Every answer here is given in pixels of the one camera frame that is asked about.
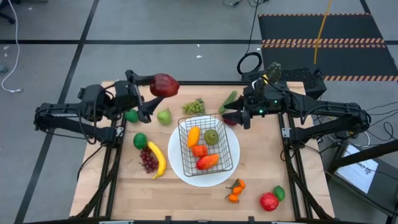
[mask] yellow cable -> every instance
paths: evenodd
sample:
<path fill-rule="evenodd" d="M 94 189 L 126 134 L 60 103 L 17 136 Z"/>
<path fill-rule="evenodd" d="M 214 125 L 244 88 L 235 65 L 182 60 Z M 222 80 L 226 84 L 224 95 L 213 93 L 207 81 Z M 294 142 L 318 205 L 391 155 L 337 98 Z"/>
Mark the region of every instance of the yellow cable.
<path fill-rule="evenodd" d="M 328 8 L 326 9 L 325 15 L 323 15 L 322 25 L 321 25 L 321 28 L 319 29 L 317 44 L 316 44 L 316 46 L 315 46 L 315 54 L 314 54 L 314 56 L 313 56 L 313 64 L 314 64 L 314 65 L 317 64 L 318 44 L 319 44 L 319 40 L 320 40 L 320 38 L 321 38 L 321 34 L 322 34 L 322 30 L 323 30 L 323 25 L 325 25 L 326 17 L 327 17 L 328 14 L 329 14 L 330 6 L 331 6 L 331 0 L 329 0 Z"/>

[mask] small orange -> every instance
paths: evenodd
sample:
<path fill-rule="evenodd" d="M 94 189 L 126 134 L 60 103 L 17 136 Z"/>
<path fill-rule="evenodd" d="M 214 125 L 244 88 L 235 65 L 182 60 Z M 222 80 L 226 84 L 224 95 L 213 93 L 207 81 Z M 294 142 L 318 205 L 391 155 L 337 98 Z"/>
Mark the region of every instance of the small orange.
<path fill-rule="evenodd" d="M 238 181 L 239 181 L 240 186 L 242 187 L 242 189 L 244 189 L 246 187 L 246 184 L 244 183 L 244 181 L 241 180 L 241 179 L 238 179 Z"/>
<path fill-rule="evenodd" d="M 230 194 L 228 196 L 228 200 L 232 203 L 236 203 L 236 202 L 239 202 L 239 197 L 235 194 Z"/>
<path fill-rule="evenodd" d="M 234 189 L 232 189 L 232 194 L 240 195 L 242 193 L 242 190 L 243 188 L 241 186 L 234 187 Z"/>

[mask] pear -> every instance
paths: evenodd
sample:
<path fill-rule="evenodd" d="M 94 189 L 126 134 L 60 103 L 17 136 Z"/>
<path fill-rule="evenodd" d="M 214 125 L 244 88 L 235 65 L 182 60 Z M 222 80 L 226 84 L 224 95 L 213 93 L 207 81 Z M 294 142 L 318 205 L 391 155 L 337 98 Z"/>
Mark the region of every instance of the pear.
<path fill-rule="evenodd" d="M 172 114 L 168 108 L 158 112 L 156 117 L 157 120 L 163 125 L 168 125 L 172 122 Z"/>

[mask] yellow pepper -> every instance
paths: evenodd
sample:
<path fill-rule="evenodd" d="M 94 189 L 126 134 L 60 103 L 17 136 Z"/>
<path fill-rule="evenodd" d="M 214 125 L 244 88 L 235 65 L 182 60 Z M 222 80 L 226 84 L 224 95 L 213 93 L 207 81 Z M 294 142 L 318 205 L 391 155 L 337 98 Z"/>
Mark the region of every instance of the yellow pepper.
<path fill-rule="evenodd" d="M 191 128 L 188 134 L 188 147 L 195 146 L 199 141 L 199 136 L 200 136 L 200 128 L 196 126 Z"/>

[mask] green lime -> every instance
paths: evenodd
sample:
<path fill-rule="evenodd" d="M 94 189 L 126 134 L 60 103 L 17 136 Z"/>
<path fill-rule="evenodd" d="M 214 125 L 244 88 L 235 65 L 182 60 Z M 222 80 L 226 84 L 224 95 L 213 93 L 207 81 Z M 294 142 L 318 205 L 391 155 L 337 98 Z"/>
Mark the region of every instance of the green lime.
<path fill-rule="evenodd" d="M 218 133 L 216 130 L 207 130 L 205 132 L 205 141 L 209 145 L 217 144 L 219 140 Z"/>
<path fill-rule="evenodd" d="M 137 133 L 134 136 L 133 143 L 137 149 L 143 149 L 147 146 L 147 136 L 144 133 Z"/>
<path fill-rule="evenodd" d="M 137 121 L 138 121 L 138 114 L 137 114 L 137 111 L 135 111 L 135 110 L 129 110 L 129 111 L 126 113 L 126 120 L 128 120 L 128 121 L 130 121 L 130 122 L 132 122 L 132 123 L 137 122 Z"/>
<path fill-rule="evenodd" d="M 276 186 L 273 193 L 278 198 L 278 201 L 281 202 L 285 199 L 285 190 L 281 186 Z"/>

